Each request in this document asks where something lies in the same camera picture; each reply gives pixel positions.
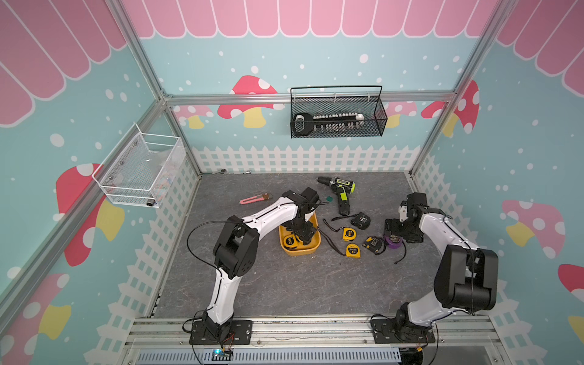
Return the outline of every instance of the floor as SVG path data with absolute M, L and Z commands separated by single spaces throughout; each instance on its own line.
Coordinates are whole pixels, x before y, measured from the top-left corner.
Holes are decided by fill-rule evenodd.
M 323 218 L 329 221 L 339 214 L 336 196 L 329 187 L 317 183 L 319 175 L 204 175 L 185 232 L 206 221 L 253 214 L 285 191 L 301 193 L 306 187 L 315 189 L 323 201 L 329 196 L 334 198 L 332 203 L 317 208 L 316 215 L 322 224 Z M 359 246 L 368 236 L 383 234 L 385 219 L 398 217 L 400 202 L 411 192 L 402 172 L 342 172 L 338 177 L 356 183 L 354 193 L 349 195 L 351 214 L 362 211 L 371 217 L 368 229 L 357 230 L 355 243 Z M 274 199 L 239 205 L 241 199 L 263 192 L 271 193 Z M 222 227 L 223 224 L 207 224 L 192 235 L 190 246 L 198 256 L 213 262 L 212 250 Z M 340 232 L 334 233 L 323 224 L 322 229 L 345 250 Z M 215 270 L 188 252 L 186 236 L 175 248 L 156 318 L 191 317 L 197 310 L 205 309 L 211 299 Z M 408 244 L 406 258 L 395 265 L 403 253 L 403 248 L 388 248 L 375 256 L 363 248 L 360 259 L 347 258 L 323 241 L 314 254 L 292 257 L 282 250 L 278 232 L 273 230 L 260 241 L 255 264 L 241 280 L 235 316 L 394 312 L 402 303 L 417 300 L 432 290 L 440 263 L 438 251 L 427 237 L 422 244 Z

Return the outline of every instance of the yellow tape measure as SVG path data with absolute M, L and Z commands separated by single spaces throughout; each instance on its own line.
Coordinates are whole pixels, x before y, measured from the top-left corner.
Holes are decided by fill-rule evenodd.
M 357 237 L 357 231 L 353 228 L 344 228 L 343 229 L 343 239 L 345 241 L 351 242 Z
M 348 244 L 346 254 L 348 258 L 360 258 L 361 250 L 356 244 Z

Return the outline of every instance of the tape measure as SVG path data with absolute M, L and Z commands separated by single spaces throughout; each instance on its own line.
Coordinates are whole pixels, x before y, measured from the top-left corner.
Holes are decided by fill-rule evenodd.
M 361 250 L 356 244 L 348 244 L 346 254 L 348 258 L 360 258 Z
M 343 240 L 352 242 L 355 237 L 357 237 L 357 231 L 355 231 L 353 228 L 343 229 Z
M 293 234 L 284 237 L 284 247 L 291 251 L 298 248 L 298 241 L 296 241 Z

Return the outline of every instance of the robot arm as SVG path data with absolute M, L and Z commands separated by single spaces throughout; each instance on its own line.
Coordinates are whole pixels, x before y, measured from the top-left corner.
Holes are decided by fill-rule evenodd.
M 402 202 L 400 220 L 386 221 L 391 234 L 409 242 L 421 242 L 426 234 L 442 261 L 434 278 L 434 290 L 398 311 L 402 325 L 430 327 L 448 314 L 465 310 L 490 310 L 495 306 L 498 257 L 470 242 L 439 209 L 430 208 L 423 193 L 412 193 Z
M 206 329 L 224 341 L 233 319 L 233 304 L 241 277 L 251 269 L 258 243 L 268 232 L 283 225 L 303 242 L 310 242 L 316 228 L 308 219 L 318 206 L 316 191 L 306 188 L 302 194 L 291 190 L 282 194 L 271 206 L 244 218 L 230 217 L 223 226 L 213 249 L 215 255 L 215 288 L 211 303 L 203 313 Z

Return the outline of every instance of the yellow tray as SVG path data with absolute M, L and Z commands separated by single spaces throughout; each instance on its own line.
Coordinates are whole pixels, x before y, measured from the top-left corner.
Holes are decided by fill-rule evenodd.
M 316 213 L 314 213 L 308 221 L 312 222 L 312 224 L 315 227 L 318 227 Z M 304 246 L 303 243 L 300 241 L 298 242 L 298 248 L 289 250 L 284 247 L 284 237 L 289 236 L 291 232 L 287 231 L 285 227 L 279 226 L 278 233 L 280 234 L 280 246 L 282 247 L 282 250 L 284 250 L 284 252 L 290 256 L 310 255 L 311 253 L 314 253 L 317 250 L 317 248 L 321 245 L 321 233 L 317 231 L 314 234 L 314 236 L 312 236 L 312 240 L 310 240 L 310 243 L 308 245 Z

